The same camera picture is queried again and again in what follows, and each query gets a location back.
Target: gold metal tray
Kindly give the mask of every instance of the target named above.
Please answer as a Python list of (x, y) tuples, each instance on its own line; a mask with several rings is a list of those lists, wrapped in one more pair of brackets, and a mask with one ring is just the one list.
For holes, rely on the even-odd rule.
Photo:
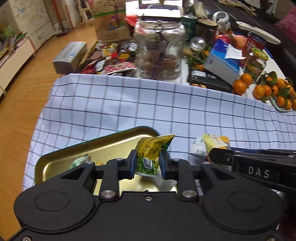
[[(38, 184), (68, 170), (75, 159), (86, 154), (90, 155), (91, 161), (100, 160), (103, 164), (118, 157), (127, 158), (142, 137), (156, 137), (158, 135), (150, 127), (139, 126), (48, 153), (40, 157), (36, 164), (35, 183)], [(158, 178), (135, 175), (132, 180), (119, 181), (119, 190), (120, 192), (159, 191), (157, 183), (162, 181), (156, 179)], [(95, 195), (99, 193), (101, 182), (101, 180), (97, 181)]]

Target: pomegranate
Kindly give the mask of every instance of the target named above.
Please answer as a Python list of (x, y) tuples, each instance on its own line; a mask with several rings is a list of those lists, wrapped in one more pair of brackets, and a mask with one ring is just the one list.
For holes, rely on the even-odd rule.
[(231, 39), (227, 35), (218, 35), (216, 36), (216, 40), (221, 39), (224, 43), (231, 44)]

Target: wooden floor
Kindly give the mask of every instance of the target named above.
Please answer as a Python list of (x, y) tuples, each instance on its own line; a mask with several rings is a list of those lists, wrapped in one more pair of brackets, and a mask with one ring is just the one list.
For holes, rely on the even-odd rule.
[(92, 22), (68, 35), (52, 37), (25, 64), (0, 102), (0, 236), (5, 240), (20, 229), (13, 203), (22, 191), (26, 159), (37, 119), (47, 102), (49, 90), (59, 77), (51, 61), (68, 42), (95, 40)]

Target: cardboard box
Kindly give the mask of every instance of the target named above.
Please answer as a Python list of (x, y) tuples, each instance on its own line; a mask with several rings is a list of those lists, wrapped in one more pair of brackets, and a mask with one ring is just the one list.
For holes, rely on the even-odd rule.
[(52, 61), (57, 74), (75, 73), (86, 52), (85, 42), (70, 42)]
[(94, 0), (93, 15), (98, 40), (111, 43), (131, 37), (124, 20), (125, 0)]

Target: tissue box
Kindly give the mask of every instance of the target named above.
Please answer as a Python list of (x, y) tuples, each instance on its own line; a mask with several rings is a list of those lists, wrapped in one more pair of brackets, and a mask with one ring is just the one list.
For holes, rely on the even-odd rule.
[(232, 85), (239, 75), (240, 59), (225, 59), (229, 46), (231, 45), (218, 39), (211, 49), (211, 52), (204, 63), (204, 67)]
[(57, 74), (75, 73), (86, 52), (85, 42), (70, 42), (52, 61)]

